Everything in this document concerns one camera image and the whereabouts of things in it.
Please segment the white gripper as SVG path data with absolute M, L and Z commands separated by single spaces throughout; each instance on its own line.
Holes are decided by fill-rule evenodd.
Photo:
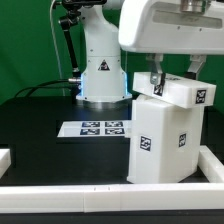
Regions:
M 224 3 L 212 0 L 204 13 L 181 10 L 182 0 L 125 0 L 119 44 L 129 52 L 149 53 L 150 83 L 165 85 L 162 54 L 189 54 L 186 78 L 197 79 L 206 55 L 224 55 Z

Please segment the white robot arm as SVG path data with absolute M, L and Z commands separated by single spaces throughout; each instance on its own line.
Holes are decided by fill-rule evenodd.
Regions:
M 81 8 L 87 67 L 79 99 L 113 103 L 130 97 L 120 51 L 147 53 L 150 81 L 162 81 L 165 54 L 187 54 L 196 77 L 208 55 L 224 55 L 224 3 L 218 0 L 108 0 Z

